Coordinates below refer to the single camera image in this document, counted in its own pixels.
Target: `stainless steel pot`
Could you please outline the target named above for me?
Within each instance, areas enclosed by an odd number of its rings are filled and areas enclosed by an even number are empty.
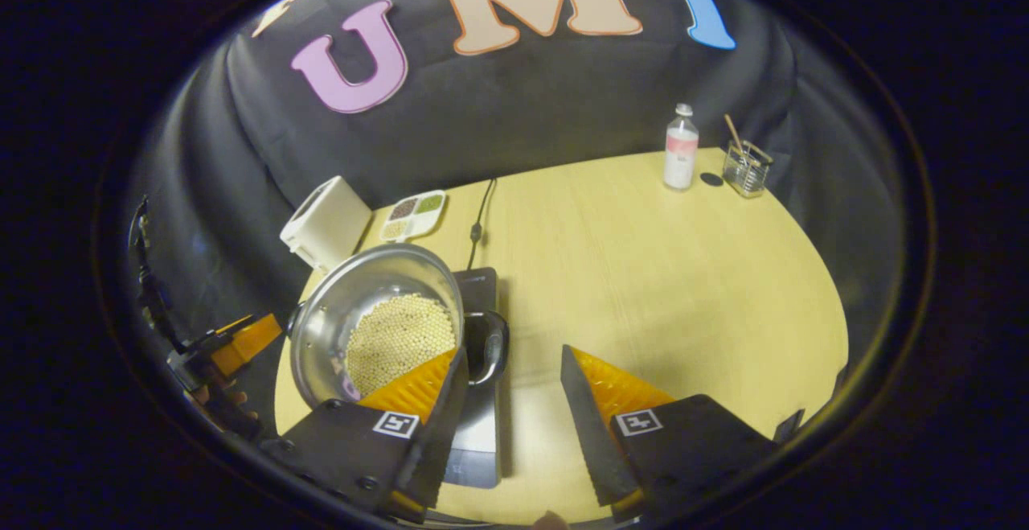
[[[404,294],[440,303],[450,314],[458,354],[465,355],[466,314],[457,281],[446,263],[416,245],[380,245],[331,270],[290,316],[286,331],[292,340],[293,380],[308,405],[314,409],[328,399],[360,399],[362,392],[354,387],[344,362],[350,334],[376,304]],[[493,311],[467,316],[483,317],[490,327],[482,373],[469,381],[471,386],[484,385],[503,373],[509,341],[507,322]]]

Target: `black coaster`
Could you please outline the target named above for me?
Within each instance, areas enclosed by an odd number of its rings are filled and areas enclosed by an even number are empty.
[[[719,177],[719,175],[713,175],[710,172],[705,172],[704,174],[702,174],[701,179],[702,181],[704,181],[704,184],[710,186],[720,186],[724,182],[722,181],[721,177]]]

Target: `yellow table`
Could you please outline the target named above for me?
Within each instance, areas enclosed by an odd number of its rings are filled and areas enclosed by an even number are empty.
[[[664,152],[498,180],[474,267],[497,271],[510,324],[501,439],[512,471],[492,490],[443,484],[435,509],[509,524],[530,524],[546,509],[569,522],[609,516],[597,505],[561,387],[563,344],[676,398],[708,394],[768,437],[797,410],[807,419],[828,401],[847,362],[836,286],[772,193],[746,201],[729,185],[700,181],[701,172],[721,174],[723,158],[720,149],[700,149],[698,177],[684,192],[662,184]],[[450,189],[437,229],[412,243],[453,271],[467,267],[486,186]],[[391,210],[375,212],[360,248],[381,244]],[[312,275],[301,298],[320,278]],[[309,413],[289,356],[287,341],[275,398],[280,432]]]

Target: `screw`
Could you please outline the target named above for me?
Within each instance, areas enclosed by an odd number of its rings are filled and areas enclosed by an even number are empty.
[[[379,486],[379,481],[370,475],[364,475],[364,478],[357,481],[357,487],[361,490],[375,490],[376,486]]]

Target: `black cord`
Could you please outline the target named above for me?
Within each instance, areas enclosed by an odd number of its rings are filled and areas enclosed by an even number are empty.
[[[490,178],[490,184],[486,186],[486,193],[483,193],[483,204],[478,205],[478,217],[475,218],[475,224],[471,225],[471,255],[468,257],[468,271],[471,270],[471,261],[475,258],[475,245],[478,244],[480,238],[483,237],[483,225],[480,224],[483,219],[483,208],[486,208],[486,200],[490,197],[490,189],[493,189],[493,185],[496,182],[496,178]]]

